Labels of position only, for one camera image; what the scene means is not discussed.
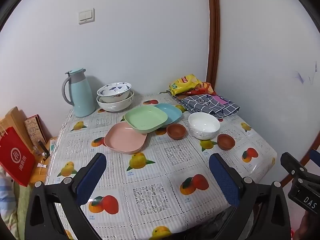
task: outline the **bolt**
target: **bolt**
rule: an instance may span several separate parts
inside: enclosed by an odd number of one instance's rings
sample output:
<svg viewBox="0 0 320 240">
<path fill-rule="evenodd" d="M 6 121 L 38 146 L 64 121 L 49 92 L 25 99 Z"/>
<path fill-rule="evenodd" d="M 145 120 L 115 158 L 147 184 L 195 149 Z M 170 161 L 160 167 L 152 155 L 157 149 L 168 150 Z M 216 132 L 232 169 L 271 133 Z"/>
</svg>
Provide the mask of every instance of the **bolt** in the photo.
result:
<svg viewBox="0 0 320 240">
<path fill-rule="evenodd" d="M 67 177 L 63 180 L 64 184 L 69 184 L 72 181 L 72 179 L 70 177 Z"/>
<path fill-rule="evenodd" d="M 248 183 L 248 184 L 252 183 L 252 179 L 249 177 L 245 177 L 243 180 L 245 183 Z"/>
<path fill-rule="evenodd" d="M 37 182 L 35 183 L 35 187 L 40 187 L 40 186 L 41 186 L 41 184 L 42 184 L 42 182 L 41 182 L 41 181 L 37 181 Z"/>
<path fill-rule="evenodd" d="M 275 181 L 273 184 L 274 184 L 276 187 L 281 187 L 281 184 L 280 184 L 279 181 Z"/>
</svg>

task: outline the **small brown bowl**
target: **small brown bowl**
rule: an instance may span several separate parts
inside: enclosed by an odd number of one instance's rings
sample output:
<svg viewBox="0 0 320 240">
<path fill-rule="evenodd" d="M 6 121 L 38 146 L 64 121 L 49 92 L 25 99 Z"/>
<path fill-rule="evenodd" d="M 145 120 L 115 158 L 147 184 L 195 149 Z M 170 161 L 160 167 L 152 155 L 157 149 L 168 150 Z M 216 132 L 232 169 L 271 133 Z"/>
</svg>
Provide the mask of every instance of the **small brown bowl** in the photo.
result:
<svg viewBox="0 0 320 240">
<path fill-rule="evenodd" d="M 218 135 L 217 143 L 219 148 L 224 151 L 231 150 L 236 144 L 230 135 L 224 133 Z"/>
<path fill-rule="evenodd" d="M 167 126 L 168 135 L 174 140 L 181 140 L 187 133 L 186 128 L 179 123 L 172 123 Z"/>
</svg>

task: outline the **pink plate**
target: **pink plate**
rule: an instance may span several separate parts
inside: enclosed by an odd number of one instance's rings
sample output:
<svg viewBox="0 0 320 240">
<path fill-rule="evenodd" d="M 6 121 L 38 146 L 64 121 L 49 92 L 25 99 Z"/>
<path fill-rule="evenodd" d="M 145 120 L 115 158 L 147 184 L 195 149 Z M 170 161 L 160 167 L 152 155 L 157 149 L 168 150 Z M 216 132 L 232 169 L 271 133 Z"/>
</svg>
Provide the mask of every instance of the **pink plate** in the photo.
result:
<svg viewBox="0 0 320 240">
<path fill-rule="evenodd" d="M 136 132 L 126 121 L 122 121 L 111 127 L 104 143 L 116 152 L 134 154 L 142 148 L 146 137 L 146 134 Z"/>
</svg>

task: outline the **blue gripper pad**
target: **blue gripper pad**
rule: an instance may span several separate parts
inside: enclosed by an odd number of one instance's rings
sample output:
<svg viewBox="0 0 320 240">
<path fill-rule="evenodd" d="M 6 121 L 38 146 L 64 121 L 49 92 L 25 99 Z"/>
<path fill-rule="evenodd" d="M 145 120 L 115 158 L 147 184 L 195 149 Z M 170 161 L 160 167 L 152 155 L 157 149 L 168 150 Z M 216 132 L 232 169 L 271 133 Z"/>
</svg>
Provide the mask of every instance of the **blue gripper pad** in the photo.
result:
<svg viewBox="0 0 320 240">
<path fill-rule="evenodd" d="M 87 203 L 106 167 L 107 159 L 105 155 L 97 153 L 89 164 L 81 168 L 75 175 L 73 190 L 77 196 L 76 203 L 78 206 Z"/>
<path fill-rule="evenodd" d="M 237 207 L 240 203 L 239 188 L 214 154 L 210 156 L 209 168 L 228 203 Z"/>
<path fill-rule="evenodd" d="M 315 164 L 317 164 L 320 167 L 320 153 L 318 153 L 316 150 L 311 150 L 309 152 L 310 160 L 312 160 Z"/>
</svg>

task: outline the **white bowl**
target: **white bowl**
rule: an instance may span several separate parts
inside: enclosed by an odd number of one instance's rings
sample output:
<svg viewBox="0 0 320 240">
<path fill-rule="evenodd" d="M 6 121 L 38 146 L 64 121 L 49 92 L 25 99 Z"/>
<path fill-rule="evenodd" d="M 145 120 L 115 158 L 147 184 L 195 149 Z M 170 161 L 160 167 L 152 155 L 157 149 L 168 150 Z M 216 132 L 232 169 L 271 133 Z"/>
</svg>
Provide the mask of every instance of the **white bowl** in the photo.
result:
<svg viewBox="0 0 320 240">
<path fill-rule="evenodd" d="M 101 100 L 102 100 L 101 96 L 97 96 L 97 102 L 98 102 L 98 105 L 105 111 L 118 112 L 118 111 L 121 111 L 121 110 L 127 108 L 129 105 L 131 105 L 132 101 L 133 101 L 133 97 L 134 97 L 134 92 L 129 91 L 129 97 L 125 100 L 120 101 L 120 102 L 103 103 L 103 102 L 101 102 Z"/>
<path fill-rule="evenodd" d="M 117 82 L 108 84 L 98 89 L 97 95 L 101 96 L 104 103 L 120 102 L 128 98 L 131 84 Z"/>
<path fill-rule="evenodd" d="M 191 135 L 200 140 L 213 138 L 220 129 L 219 120 L 207 113 L 193 113 L 189 115 L 188 122 Z"/>
</svg>

